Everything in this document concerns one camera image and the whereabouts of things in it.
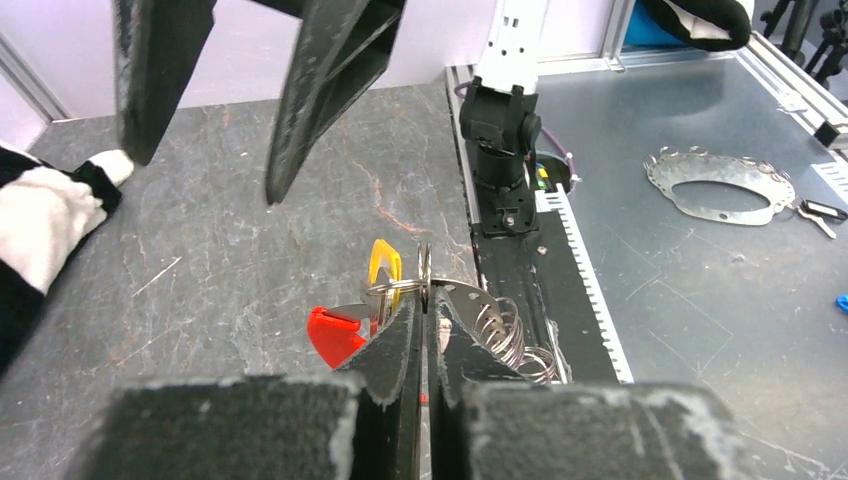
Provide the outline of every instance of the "plush toy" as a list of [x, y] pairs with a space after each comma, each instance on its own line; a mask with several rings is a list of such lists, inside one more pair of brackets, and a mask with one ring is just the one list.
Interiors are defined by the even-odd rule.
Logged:
[[132, 171], [120, 150], [65, 172], [0, 142], [0, 374], [68, 255], [118, 207], [117, 187]]
[[663, 30], [686, 45], [720, 52], [748, 44], [754, 0], [640, 0]]

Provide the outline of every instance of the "blue object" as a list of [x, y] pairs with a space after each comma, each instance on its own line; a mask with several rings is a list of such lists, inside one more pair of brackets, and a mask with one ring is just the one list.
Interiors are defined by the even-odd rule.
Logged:
[[848, 295], [836, 297], [836, 306], [843, 312], [848, 313]]
[[627, 35], [624, 36], [625, 45], [639, 46], [668, 46], [679, 47], [684, 43], [666, 32], [655, 22], [648, 10], [637, 1], [630, 17], [630, 25], [627, 27]]

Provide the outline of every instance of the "tripod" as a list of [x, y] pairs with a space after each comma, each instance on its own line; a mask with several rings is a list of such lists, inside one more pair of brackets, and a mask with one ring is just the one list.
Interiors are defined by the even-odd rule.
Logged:
[[760, 15], [760, 20], [766, 22], [766, 28], [763, 30], [763, 36], [769, 38], [780, 19], [789, 8], [789, 3], [794, 2], [792, 13], [789, 15], [789, 23], [786, 25], [786, 33], [783, 37], [783, 43], [780, 45], [780, 51], [789, 57], [798, 65], [804, 64], [804, 54], [801, 53], [801, 44], [804, 42], [804, 36], [810, 28], [810, 22], [813, 19], [813, 11], [819, 4], [819, 0], [780, 0], [775, 5], [774, 10], [763, 12]]
[[[842, 58], [848, 55], [848, 0], [839, 0], [839, 9], [825, 13], [819, 19], [824, 32], [822, 42], [804, 71], [825, 88], [828, 88], [828, 77], [838, 75], [842, 71]], [[830, 49], [830, 53], [822, 62], [817, 73], [813, 73], [821, 58]]]

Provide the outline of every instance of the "black key fob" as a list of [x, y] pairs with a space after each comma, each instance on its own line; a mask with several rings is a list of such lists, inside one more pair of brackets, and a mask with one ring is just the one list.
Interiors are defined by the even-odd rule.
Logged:
[[801, 202], [801, 208], [807, 213], [818, 215], [822, 218], [836, 220], [837, 222], [844, 222], [845, 220], [848, 220], [848, 212], [845, 212], [845, 210], [825, 205], [823, 203], [814, 202], [813, 200], [803, 200]]

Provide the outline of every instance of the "yellow clip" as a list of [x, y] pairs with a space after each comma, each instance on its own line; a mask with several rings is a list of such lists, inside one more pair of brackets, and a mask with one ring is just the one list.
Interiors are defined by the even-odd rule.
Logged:
[[389, 269], [392, 280], [403, 278], [400, 254], [389, 245], [389, 242], [378, 238], [374, 242], [374, 247], [371, 248], [371, 260], [368, 262], [368, 285], [377, 283], [377, 272], [383, 267]]

